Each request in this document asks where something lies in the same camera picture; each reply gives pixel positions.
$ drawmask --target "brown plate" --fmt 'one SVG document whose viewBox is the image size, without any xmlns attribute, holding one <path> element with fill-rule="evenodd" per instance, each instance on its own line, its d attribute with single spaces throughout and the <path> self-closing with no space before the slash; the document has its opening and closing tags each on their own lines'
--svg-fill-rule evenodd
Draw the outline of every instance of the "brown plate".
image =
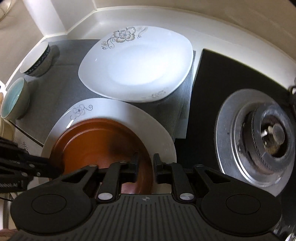
<svg viewBox="0 0 296 241">
<path fill-rule="evenodd" d="M 121 193 L 150 194 L 153 170 L 149 154 L 136 134 L 113 120 L 97 118 L 73 125 L 55 143 L 50 162 L 67 174 L 89 164 L 107 168 L 117 161 L 130 161 L 135 152 L 140 155 L 137 182 L 123 184 Z"/>
</svg>

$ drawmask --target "white wall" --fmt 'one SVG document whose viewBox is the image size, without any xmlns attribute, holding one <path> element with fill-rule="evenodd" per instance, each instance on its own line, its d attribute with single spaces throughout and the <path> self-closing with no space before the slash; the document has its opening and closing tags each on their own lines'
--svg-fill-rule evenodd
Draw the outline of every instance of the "white wall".
<svg viewBox="0 0 296 241">
<path fill-rule="evenodd" d="M 43 37 L 23 1 L 16 0 L 0 21 L 0 80 L 6 83 L 27 55 Z"/>
<path fill-rule="evenodd" d="M 45 35 L 63 33 L 66 31 L 51 0 L 23 0 L 24 4 L 35 21 L 36 25 Z"/>
<path fill-rule="evenodd" d="M 51 0 L 51 2 L 66 30 L 95 10 L 92 0 Z"/>
</svg>

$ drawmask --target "white plate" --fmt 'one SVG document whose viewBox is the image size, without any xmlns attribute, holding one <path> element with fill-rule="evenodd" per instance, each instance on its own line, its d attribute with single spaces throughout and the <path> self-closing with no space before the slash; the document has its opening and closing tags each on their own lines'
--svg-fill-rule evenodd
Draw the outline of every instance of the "white plate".
<svg viewBox="0 0 296 241">
<path fill-rule="evenodd" d="M 152 102 L 184 81 L 193 61 L 190 41 L 158 27 L 133 26 L 98 41 L 78 76 L 91 91 L 127 102 Z"/>
<path fill-rule="evenodd" d="M 176 162 L 176 150 L 172 138 L 159 122 L 131 104 L 100 98 L 86 99 L 73 105 L 50 131 L 41 156 L 46 158 L 50 156 L 53 145 L 67 128 L 91 118 L 108 118 L 128 127 L 143 142 L 152 161 L 153 155 L 159 153 L 162 162 Z M 170 193 L 171 186 L 155 185 L 153 192 Z"/>
</svg>

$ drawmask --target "white pipe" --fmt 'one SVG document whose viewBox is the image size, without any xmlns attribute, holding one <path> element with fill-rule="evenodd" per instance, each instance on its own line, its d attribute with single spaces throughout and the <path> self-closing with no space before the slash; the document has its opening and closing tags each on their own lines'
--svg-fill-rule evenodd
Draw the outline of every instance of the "white pipe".
<svg viewBox="0 0 296 241">
<path fill-rule="evenodd" d="M 23 1 L 34 22 L 44 36 L 66 31 L 50 0 Z"/>
</svg>

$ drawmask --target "bowl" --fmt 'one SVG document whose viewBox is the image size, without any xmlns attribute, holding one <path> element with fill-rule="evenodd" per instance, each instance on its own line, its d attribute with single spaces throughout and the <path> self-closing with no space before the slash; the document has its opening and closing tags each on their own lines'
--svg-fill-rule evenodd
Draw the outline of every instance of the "bowl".
<svg viewBox="0 0 296 241">
<path fill-rule="evenodd" d="M 59 137 L 49 161 L 67 174 L 90 164 L 108 168 L 117 161 L 130 161 L 135 152 L 140 156 L 137 182 L 124 183 L 121 193 L 151 194 L 149 153 L 136 134 L 114 120 L 94 118 L 73 125 Z"/>
<path fill-rule="evenodd" d="M 1 105 L 0 115 L 3 119 L 12 121 L 24 115 L 30 102 L 28 83 L 24 78 L 18 78 L 8 89 Z"/>
<path fill-rule="evenodd" d="M 49 69 L 52 57 L 48 42 L 42 42 L 24 58 L 20 72 L 33 77 L 41 76 Z"/>
</svg>

